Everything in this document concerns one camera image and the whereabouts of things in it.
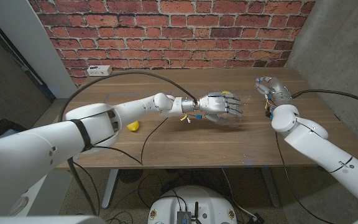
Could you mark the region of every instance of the red brick wall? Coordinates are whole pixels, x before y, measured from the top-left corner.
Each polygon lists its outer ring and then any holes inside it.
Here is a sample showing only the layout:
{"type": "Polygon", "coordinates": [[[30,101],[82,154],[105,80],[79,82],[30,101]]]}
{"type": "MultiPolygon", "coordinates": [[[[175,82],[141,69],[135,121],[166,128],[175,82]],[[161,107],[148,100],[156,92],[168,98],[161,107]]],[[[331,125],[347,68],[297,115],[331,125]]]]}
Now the red brick wall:
{"type": "Polygon", "coordinates": [[[314,1],[30,0],[76,85],[89,65],[282,67],[314,1]]]}

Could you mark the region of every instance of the black wire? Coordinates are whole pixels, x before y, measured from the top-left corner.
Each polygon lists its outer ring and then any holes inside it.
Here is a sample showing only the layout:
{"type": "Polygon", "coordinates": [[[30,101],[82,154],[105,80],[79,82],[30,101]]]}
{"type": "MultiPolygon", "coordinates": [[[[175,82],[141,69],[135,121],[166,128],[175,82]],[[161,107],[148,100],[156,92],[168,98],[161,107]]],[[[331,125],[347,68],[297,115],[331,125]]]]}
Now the black wire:
{"type": "Polygon", "coordinates": [[[159,197],[158,199],[161,199],[161,198],[166,198],[166,197],[176,197],[176,198],[180,198],[184,203],[185,203],[185,211],[187,212],[187,203],[185,202],[185,200],[177,195],[167,195],[167,196],[161,196],[159,197]]]}
{"type": "Polygon", "coordinates": [[[113,212],[114,209],[115,209],[126,197],[130,196],[131,194],[133,194],[133,193],[135,193],[135,192],[137,192],[137,189],[135,189],[135,190],[129,192],[127,195],[123,196],[123,198],[120,199],[120,200],[116,203],[116,205],[113,206],[113,208],[110,210],[110,212],[108,212],[107,214],[105,214],[105,216],[104,216],[103,218],[106,218],[106,216],[108,216],[111,212],[113,212]]]}
{"type": "MultiPolygon", "coordinates": [[[[74,97],[75,97],[76,95],[78,95],[79,93],[81,93],[83,90],[85,90],[85,89],[87,89],[89,86],[91,86],[91,85],[93,85],[93,84],[95,84],[95,83],[97,83],[97,82],[100,82],[100,81],[102,81],[102,80],[105,80],[105,79],[107,79],[107,78],[116,77],[116,76],[120,76],[120,75],[130,75],[130,74],[148,75],[148,76],[152,76],[152,77],[155,77],[155,78],[159,78],[159,79],[161,79],[161,80],[164,80],[164,81],[166,81],[166,82],[169,82],[169,83],[171,83],[172,85],[174,85],[174,86],[176,86],[177,88],[179,88],[179,89],[180,89],[181,91],[183,91],[184,93],[186,93],[188,96],[190,96],[190,97],[193,99],[193,101],[194,101],[194,103],[195,103],[196,105],[198,104],[197,99],[196,99],[191,93],[189,93],[189,92],[186,91],[184,88],[182,88],[180,85],[176,84],[175,82],[173,82],[173,81],[171,81],[171,80],[169,80],[169,79],[167,79],[167,78],[164,78],[164,77],[161,77],[161,76],[159,76],[159,75],[156,75],[156,74],[153,74],[153,73],[149,73],[149,72],[119,72],[119,73],[111,74],[111,75],[108,75],[108,76],[105,76],[105,77],[97,78],[97,79],[95,79],[95,80],[89,82],[88,84],[84,85],[83,87],[81,87],[81,88],[78,89],[77,91],[75,91],[75,92],[67,99],[67,101],[66,101],[65,104],[63,105],[62,109],[60,110],[59,116],[58,116],[58,122],[62,122],[62,121],[63,121],[63,115],[64,115],[65,110],[66,110],[68,104],[70,103],[70,101],[71,101],[72,99],[74,99],[74,97]]],[[[69,166],[69,168],[70,168],[71,173],[72,173],[73,176],[74,176],[74,179],[76,180],[78,186],[80,186],[80,189],[81,189],[82,193],[85,195],[85,197],[86,197],[86,199],[87,199],[89,205],[91,206],[91,209],[92,209],[94,215],[96,215],[96,209],[95,209],[94,206],[93,206],[93,202],[92,202],[92,200],[91,200],[91,197],[90,197],[89,195],[87,195],[88,193],[87,193],[87,191],[86,191],[86,189],[85,189],[85,187],[84,187],[84,185],[83,185],[83,183],[82,183],[80,177],[78,176],[78,173],[77,173],[76,169],[74,168],[73,158],[68,159],[68,160],[67,160],[67,163],[68,163],[68,166],[69,166]]]]}
{"type": "Polygon", "coordinates": [[[294,191],[293,191],[293,189],[292,189],[292,184],[291,184],[291,182],[290,182],[290,178],[288,177],[287,167],[285,166],[284,158],[283,158],[283,155],[282,155],[282,153],[281,153],[280,145],[279,145],[279,143],[278,143],[277,132],[276,132],[276,142],[277,142],[278,151],[280,152],[281,160],[282,160],[283,165],[284,165],[284,170],[285,170],[285,175],[287,176],[288,185],[290,186],[291,193],[292,193],[292,195],[295,197],[296,201],[302,206],[303,209],[305,209],[305,210],[306,210],[310,215],[312,215],[313,217],[317,218],[318,220],[320,220],[320,221],[322,221],[322,222],[325,222],[325,223],[328,223],[328,224],[334,224],[334,223],[332,223],[332,222],[323,220],[323,219],[320,218],[320,217],[317,217],[315,214],[313,214],[311,211],[309,211],[305,206],[303,206],[303,204],[299,201],[298,197],[295,195],[295,193],[294,193],[294,191]]]}
{"type": "Polygon", "coordinates": [[[338,94],[338,95],[342,95],[342,96],[348,96],[348,97],[358,100],[358,96],[355,96],[350,93],[344,93],[341,91],[334,91],[334,90],[303,90],[303,91],[299,91],[298,93],[295,93],[294,95],[292,95],[292,98],[295,99],[296,97],[298,97],[304,93],[333,93],[333,94],[338,94]]]}
{"type": "Polygon", "coordinates": [[[96,185],[94,184],[93,178],[92,178],[91,174],[88,173],[88,171],[86,171],[86,169],[84,169],[84,167],[80,166],[79,164],[77,164],[74,161],[73,161],[73,164],[78,166],[79,168],[81,168],[86,173],[86,175],[88,175],[88,177],[91,179],[94,191],[96,192],[96,196],[98,197],[98,216],[99,216],[99,214],[100,214],[100,197],[99,197],[98,189],[96,188],[96,185]]]}
{"type": "Polygon", "coordinates": [[[142,196],[140,195],[140,186],[142,185],[143,181],[144,181],[146,178],[150,177],[150,176],[156,176],[156,177],[158,177],[158,179],[160,180],[161,188],[163,187],[161,177],[159,177],[157,174],[149,174],[149,175],[145,176],[145,177],[140,181],[139,185],[137,186],[137,194],[138,194],[140,200],[143,202],[143,204],[144,204],[147,208],[151,208],[151,206],[147,205],[146,202],[143,200],[142,196]]]}
{"type": "Polygon", "coordinates": [[[141,161],[139,161],[138,159],[136,159],[135,157],[129,155],[128,153],[120,150],[120,149],[116,149],[114,147],[106,147],[106,146],[92,146],[92,147],[96,147],[96,148],[101,148],[101,149],[112,149],[112,150],[115,150],[115,151],[119,151],[119,152],[122,152],[124,153],[125,155],[129,156],[131,159],[135,160],[136,162],[138,162],[140,165],[143,165],[141,161]]]}
{"type": "Polygon", "coordinates": [[[149,137],[154,133],[155,130],[157,130],[168,118],[165,118],[161,124],[159,124],[146,138],[146,140],[143,143],[143,147],[142,147],[142,153],[140,154],[140,163],[143,165],[143,150],[144,150],[144,146],[146,145],[147,140],[149,139],[149,137]]]}
{"type": "Polygon", "coordinates": [[[119,212],[119,213],[117,213],[114,217],[112,217],[112,218],[110,218],[110,219],[108,219],[108,220],[106,220],[106,222],[108,222],[108,221],[113,221],[113,220],[118,220],[116,217],[118,216],[118,215],[120,215],[120,214],[123,214],[123,213],[126,213],[126,214],[128,214],[129,216],[130,216],[130,218],[131,218],[131,221],[132,221],[132,224],[134,223],[134,217],[132,217],[132,215],[129,213],[129,212],[126,212],[126,211],[122,211],[122,212],[119,212]]]}
{"type": "Polygon", "coordinates": [[[179,211],[181,211],[181,205],[180,205],[180,201],[179,201],[178,194],[175,192],[175,190],[174,190],[174,189],[172,189],[172,191],[173,191],[173,193],[175,193],[175,195],[177,196],[178,203],[179,203],[179,211]]]}

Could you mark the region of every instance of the black strap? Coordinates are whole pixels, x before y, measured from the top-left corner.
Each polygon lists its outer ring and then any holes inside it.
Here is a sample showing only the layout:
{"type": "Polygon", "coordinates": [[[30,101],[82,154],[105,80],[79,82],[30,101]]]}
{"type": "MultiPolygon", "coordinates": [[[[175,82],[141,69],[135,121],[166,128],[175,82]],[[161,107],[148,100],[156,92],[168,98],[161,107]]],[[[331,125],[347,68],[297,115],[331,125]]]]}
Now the black strap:
{"type": "Polygon", "coordinates": [[[86,128],[85,128],[84,124],[82,123],[82,121],[78,120],[78,119],[71,119],[70,121],[74,122],[74,124],[77,126],[78,130],[81,133],[82,140],[84,140],[85,147],[82,150],[82,152],[90,150],[93,147],[91,144],[91,138],[90,138],[88,132],[86,131],[86,128]]]}

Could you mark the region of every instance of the silver robotic hand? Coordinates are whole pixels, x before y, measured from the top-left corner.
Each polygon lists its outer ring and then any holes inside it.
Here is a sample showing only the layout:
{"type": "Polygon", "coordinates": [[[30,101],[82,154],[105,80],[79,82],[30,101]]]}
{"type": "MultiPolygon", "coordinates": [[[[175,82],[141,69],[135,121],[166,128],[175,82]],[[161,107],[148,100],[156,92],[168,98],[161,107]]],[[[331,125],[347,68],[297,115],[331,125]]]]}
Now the silver robotic hand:
{"type": "Polygon", "coordinates": [[[200,98],[197,109],[205,112],[205,118],[210,121],[227,123],[228,119],[223,118],[219,114],[227,113],[241,118],[242,110],[239,108],[239,105],[241,105],[241,100],[235,94],[212,92],[200,98]]]}
{"type": "Polygon", "coordinates": [[[278,78],[260,77],[256,81],[255,87],[258,89],[258,92],[269,96],[275,106],[291,104],[291,93],[278,78]]]}

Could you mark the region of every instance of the yellow object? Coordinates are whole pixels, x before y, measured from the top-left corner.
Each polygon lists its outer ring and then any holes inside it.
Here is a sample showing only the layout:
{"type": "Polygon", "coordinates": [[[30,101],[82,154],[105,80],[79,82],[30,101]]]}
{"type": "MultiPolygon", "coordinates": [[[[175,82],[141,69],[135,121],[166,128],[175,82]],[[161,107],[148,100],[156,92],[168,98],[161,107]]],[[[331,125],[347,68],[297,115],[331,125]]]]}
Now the yellow object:
{"type": "Polygon", "coordinates": [[[127,125],[127,128],[130,130],[130,131],[136,131],[139,129],[139,122],[138,121],[135,121],[133,122],[132,124],[128,124],[127,125]]]}
{"type": "Polygon", "coordinates": [[[180,119],[180,121],[183,121],[183,120],[186,119],[186,118],[187,118],[187,114],[185,114],[185,116],[182,117],[182,118],[180,119]]]}

